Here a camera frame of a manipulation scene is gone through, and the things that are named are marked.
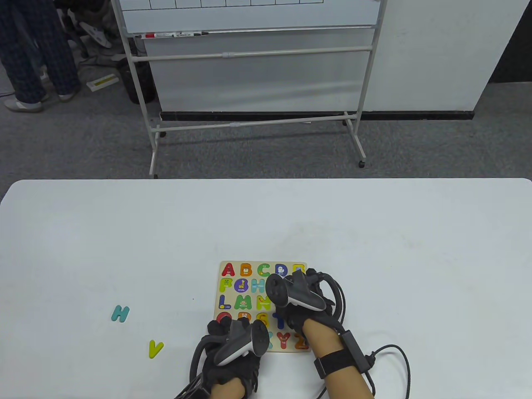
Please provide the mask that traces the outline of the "person's left hand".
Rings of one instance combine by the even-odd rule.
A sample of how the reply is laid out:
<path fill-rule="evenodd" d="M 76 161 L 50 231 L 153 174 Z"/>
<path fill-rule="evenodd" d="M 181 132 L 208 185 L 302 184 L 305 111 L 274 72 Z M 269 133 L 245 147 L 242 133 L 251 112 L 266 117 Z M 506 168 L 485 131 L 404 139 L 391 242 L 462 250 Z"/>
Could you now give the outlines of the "person's left hand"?
<path fill-rule="evenodd" d="M 205 353 L 201 381 L 202 391 L 211 398 L 226 393 L 228 398 L 249 398 L 258 389 L 261 357 L 269 345 L 268 329 L 262 321 L 246 317 L 223 317 L 207 325 L 201 349 L 195 352 L 195 366 Z"/>

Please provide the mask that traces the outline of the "person's right hand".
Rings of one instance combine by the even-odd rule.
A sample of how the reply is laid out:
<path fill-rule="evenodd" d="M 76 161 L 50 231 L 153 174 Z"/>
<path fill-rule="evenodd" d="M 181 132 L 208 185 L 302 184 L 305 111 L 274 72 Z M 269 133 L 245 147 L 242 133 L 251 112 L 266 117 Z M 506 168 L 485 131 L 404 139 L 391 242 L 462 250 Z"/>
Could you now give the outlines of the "person's right hand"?
<path fill-rule="evenodd" d="M 281 316 L 288 327 L 302 336 L 305 335 L 303 326 L 307 320 L 313 320 L 335 331 L 343 331 L 341 323 L 333 316 L 333 305 L 332 300 L 325 298 L 325 310 L 323 311 L 312 311 L 302 306 L 287 304 L 285 307 L 276 305 L 276 313 Z"/>

